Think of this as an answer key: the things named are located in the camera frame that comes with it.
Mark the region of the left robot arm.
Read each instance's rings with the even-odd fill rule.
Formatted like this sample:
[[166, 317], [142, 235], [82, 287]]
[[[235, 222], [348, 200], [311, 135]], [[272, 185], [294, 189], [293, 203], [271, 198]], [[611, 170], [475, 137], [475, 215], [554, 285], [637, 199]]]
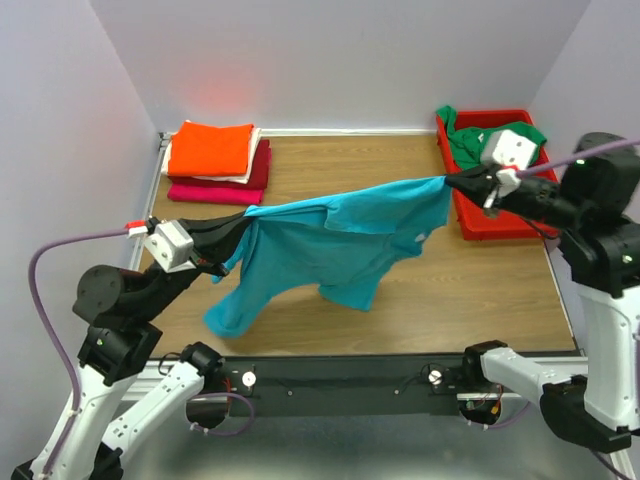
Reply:
[[36, 283], [36, 251], [28, 282], [36, 311], [67, 370], [71, 393], [41, 453], [17, 466], [15, 479], [120, 479], [134, 451], [174, 411], [193, 398], [241, 400], [222, 374], [222, 356], [201, 342], [184, 348], [176, 365], [124, 414], [124, 395], [143, 372], [162, 332], [153, 320], [202, 274], [227, 275], [251, 218], [242, 213], [209, 220], [137, 220], [104, 237], [139, 238], [152, 264], [138, 272], [109, 265], [79, 280], [73, 312], [87, 334], [72, 361], [46, 314]]

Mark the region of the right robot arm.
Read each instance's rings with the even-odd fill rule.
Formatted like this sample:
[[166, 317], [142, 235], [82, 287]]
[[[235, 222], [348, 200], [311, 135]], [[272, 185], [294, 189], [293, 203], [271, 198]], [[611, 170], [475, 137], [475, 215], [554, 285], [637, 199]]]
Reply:
[[505, 211], [558, 232], [587, 329], [583, 375], [545, 368], [495, 340], [465, 350], [462, 384], [517, 393], [557, 437], [599, 453], [626, 449], [639, 433], [639, 226], [625, 213], [639, 184], [636, 147], [585, 134], [554, 182], [532, 164], [531, 141], [500, 130], [477, 167], [446, 177], [486, 214]]

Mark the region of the teal blue t shirt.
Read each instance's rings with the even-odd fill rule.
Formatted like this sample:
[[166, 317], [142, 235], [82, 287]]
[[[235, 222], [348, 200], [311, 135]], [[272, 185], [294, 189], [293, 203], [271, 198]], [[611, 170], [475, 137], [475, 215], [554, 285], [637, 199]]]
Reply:
[[252, 206], [250, 224], [227, 269], [239, 284], [204, 315], [217, 336], [245, 334], [276, 296], [305, 285], [325, 299], [367, 312], [378, 285], [399, 261], [421, 255], [446, 225], [451, 189], [441, 176], [276, 206]]

